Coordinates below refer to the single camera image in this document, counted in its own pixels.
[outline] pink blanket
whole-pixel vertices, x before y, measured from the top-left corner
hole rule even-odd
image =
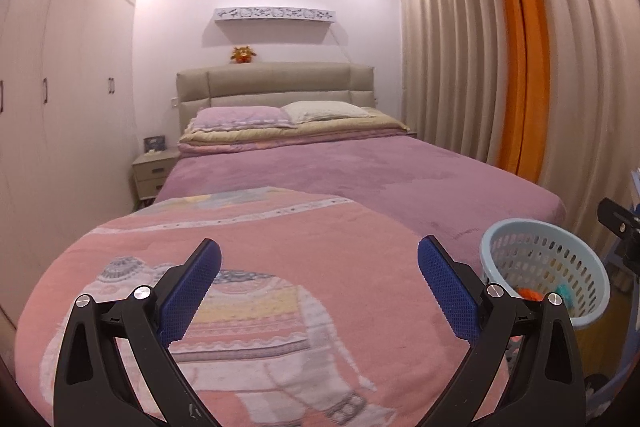
[[[414,427],[468,348],[418,270],[420,237],[386,216],[279,188],[170,200],[89,233],[33,291],[17,378],[45,418],[76,296],[155,284],[204,237],[220,244],[223,270],[171,352],[225,427]],[[159,415],[122,349],[142,405]],[[482,413],[505,381],[501,370]]]
[[[529,217],[561,225],[565,213],[544,188],[406,136],[185,158],[158,201],[256,187],[350,198],[420,237],[433,233],[477,273],[480,240],[492,224]]]

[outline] orange curtain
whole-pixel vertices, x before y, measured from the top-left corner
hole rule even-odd
[[[544,0],[504,0],[509,84],[498,167],[536,183],[545,157],[550,55]]]

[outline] stuffed toy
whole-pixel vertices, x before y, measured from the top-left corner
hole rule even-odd
[[[251,62],[255,56],[257,55],[249,46],[244,46],[242,48],[234,48],[231,60],[235,60],[238,64],[245,64]]]

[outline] wooden floor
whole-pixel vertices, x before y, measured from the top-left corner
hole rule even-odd
[[[630,314],[631,295],[612,287],[609,306],[602,318],[589,328],[575,332],[585,377],[595,373],[609,378],[615,375]]]

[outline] pillow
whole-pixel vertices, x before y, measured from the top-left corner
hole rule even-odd
[[[277,107],[206,107],[191,120],[192,131],[240,131],[243,129],[295,128],[289,115]]]
[[[294,102],[282,108],[295,124],[339,120],[340,118],[367,118],[370,114],[361,107],[351,103],[333,102]]]

